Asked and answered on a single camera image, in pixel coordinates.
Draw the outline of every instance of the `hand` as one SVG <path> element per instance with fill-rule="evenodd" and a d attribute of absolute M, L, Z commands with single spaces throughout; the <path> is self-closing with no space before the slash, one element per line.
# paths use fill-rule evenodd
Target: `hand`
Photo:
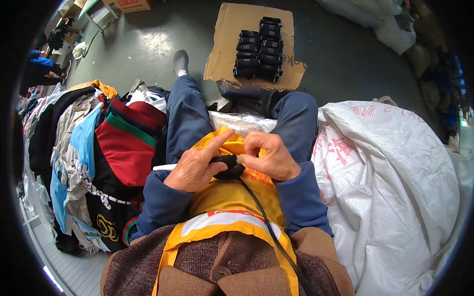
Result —
<path fill-rule="evenodd" d="M 266 150 L 262 158 L 256 157 L 260 148 Z M 244 149 L 245 154 L 238 156 L 238 162 L 250 169 L 278 181 L 287 181 L 300 174 L 300 166 L 293 160 L 279 135 L 250 132 L 244 140 Z"/>
<path fill-rule="evenodd" d="M 204 149 L 185 151 L 163 184 L 184 192 L 195 192 L 208 185 L 215 174 L 227 170 L 223 162 L 209 162 L 213 157 L 220 156 L 219 147 L 233 134 L 234 130 L 225 131 L 212 139 Z"/>

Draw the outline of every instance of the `white sock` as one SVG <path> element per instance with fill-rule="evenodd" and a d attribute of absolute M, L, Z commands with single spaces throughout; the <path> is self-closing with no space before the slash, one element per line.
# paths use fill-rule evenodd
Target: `white sock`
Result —
<path fill-rule="evenodd" d="M 183 75 L 189 75 L 185 69 L 181 69 L 178 71 L 178 77 L 181 77 Z"/>

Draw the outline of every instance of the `brown jacket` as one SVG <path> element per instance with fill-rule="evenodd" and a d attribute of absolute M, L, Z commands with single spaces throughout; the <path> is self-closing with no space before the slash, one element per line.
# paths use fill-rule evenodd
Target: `brown jacket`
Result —
<path fill-rule="evenodd" d="M 150 296 L 164 245 L 175 225 L 161 227 L 114 253 L 102 273 L 102 296 Z M 315 295 L 355 295 L 332 238 L 315 227 L 291 236 L 299 267 Z M 159 296 L 290 294 L 273 247 L 240 232 L 222 232 L 179 248 L 158 279 Z M 300 283 L 300 295 L 306 295 Z"/>

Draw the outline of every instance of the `yellow cloth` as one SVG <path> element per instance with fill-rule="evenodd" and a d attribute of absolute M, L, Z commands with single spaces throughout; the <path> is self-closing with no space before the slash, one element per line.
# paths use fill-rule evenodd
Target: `yellow cloth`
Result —
<path fill-rule="evenodd" d="M 227 130 L 228 128 L 223 126 L 219 130 L 207 134 L 193 148 L 206 147 L 214 137 Z M 243 153 L 243 141 L 244 139 L 241 136 L 237 134 L 232 135 L 219 148 L 220 154 L 239 155 Z M 272 179 L 265 174 L 248 168 L 245 169 L 241 179 L 259 200 L 268 219 L 274 226 L 272 228 L 277 237 L 279 237 L 278 241 L 290 258 L 293 259 L 293 262 L 296 263 L 296 255 L 294 254 L 290 238 L 284 232 L 285 219 L 280 209 L 278 193 L 272 183 Z M 216 216 L 222 214 L 221 211 L 225 213 L 220 215 L 221 218 L 215 221 Z M 240 231 L 248 235 L 254 235 L 275 247 L 275 254 L 280 267 L 283 268 L 287 276 L 291 294 L 298 295 L 298 278 L 294 270 L 283 254 L 276 248 L 264 222 L 261 222 L 263 221 L 262 213 L 242 184 L 239 184 L 237 181 L 223 182 L 212 178 L 209 185 L 196 191 L 193 195 L 190 216 L 193 218 L 187 222 L 177 224 L 168 237 L 152 295 L 157 293 L 160 271 L 166 265 L 174 265 L 180 245 L 186 242 L 211 238 L 224 231 Z"/>
<path fill-rule="evenodd" d="M 223 126 L 219 130 L 207 134 L 193 148 L 204 148 L 216 136 L 227 131 Z M 233 134 L 220 148 L 221 155 L 239 155 L 244 153 L 244 139 Z M 256 170 L 246 168 L 241 178 L 253 191 L 255 197 L 265 210 L 268 219 L 281 228 L 285 226 L 285 218 L 280 209 L 280 201 L 272 178 Z M 194 193 L 190 204 L 190 217 L 212 211 L 247 210 L 254 215 L 261 216 L 260 209 L 252 196 L 242 184 L 222 182 L 212 178 L 209 185 Z"/>
<path fill-rule="evenodd" d="M 100 89 L 104 93 L 104 95 L 109 99 L 115 98 L 115 96 L 118 94 L 117 91 L 115 90 L 115 88 L 111 87 L 110 85 L 103 84 L 100 81 L 100 79 L 96 79 L 96 80 L 92 81 L 91 86 L 93 86 L 97 89 Z"/>

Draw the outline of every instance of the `green stripe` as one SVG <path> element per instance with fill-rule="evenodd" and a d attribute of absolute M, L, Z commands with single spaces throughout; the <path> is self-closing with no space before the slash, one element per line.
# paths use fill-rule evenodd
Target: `green stripe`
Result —
<path fill-rule="evenodd" d="M 127 227 L 127 230 L 125 231 L 125 242 L 127 246 L 130 246 L 130 242 L 128 241 L 128 233 L 130 232 L 130 229 L 132 228 L 133 225 L 137 224 L 136 221 L 133 221 L 130 223 L 130 225 Z"/>
<path fill-rule="evenodd" d="M 128 124 L 122 117 L 120 117 L 115 112 L 110 112 L 107 118 L 105 119 L 108 123 L 115 126 L 121 131 L 127 132 L 138 139 L 142 140 L 143 142 L 147 143 L 148 145 L 152 146 L 153 148 L 156 147 L 156 140 L 152 138 L 147 133 L 139 130 L 138 128 Z"/>

